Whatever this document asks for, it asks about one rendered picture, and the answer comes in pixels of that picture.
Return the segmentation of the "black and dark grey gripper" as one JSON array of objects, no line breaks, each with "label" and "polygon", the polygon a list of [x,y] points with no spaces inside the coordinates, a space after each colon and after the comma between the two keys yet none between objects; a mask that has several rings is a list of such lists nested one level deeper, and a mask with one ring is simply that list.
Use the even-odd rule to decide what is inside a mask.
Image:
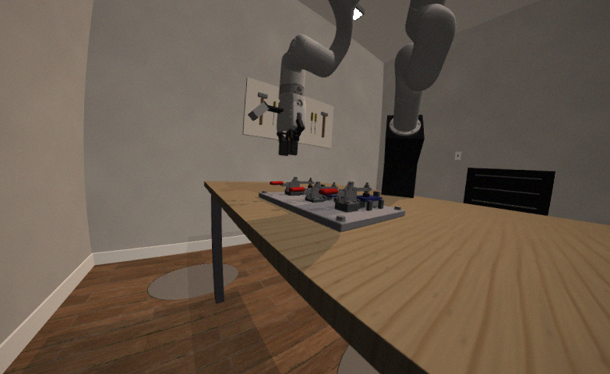
[{"label": "black and dark grey gripper", "polygon": [[305,130],[306,123],[305,98],[298,93],[281,93],[279,100],[279,108],[284,109],[280,114],[277,113],[279,155],[297,155],[299,136]]}]

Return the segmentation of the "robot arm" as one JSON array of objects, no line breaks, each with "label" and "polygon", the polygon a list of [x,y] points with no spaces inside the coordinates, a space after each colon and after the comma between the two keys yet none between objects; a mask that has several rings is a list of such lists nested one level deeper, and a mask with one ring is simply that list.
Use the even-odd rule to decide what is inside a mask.
[{"label": "robot arm", "polygon": [[[296,36],[282,57],[279,95],[296,93],[304,96],[305,70],[322,78],[328,77],[347,54],[354,29],[354,11],[360,0],[328,1],[337,24],[330,49],[304,34]],[[410,2],[405,30],[414,43],[403,46],[395,59],[396,88],[390,130],[398,136],[414,135],[421,128],[418,116],[423,91],[437,80],[453,43],[456,19],[444,6],[445,2]],[[284,109],[267,105],[264,101],[248,116],[255,121],[266,111],[280,114]]]}]

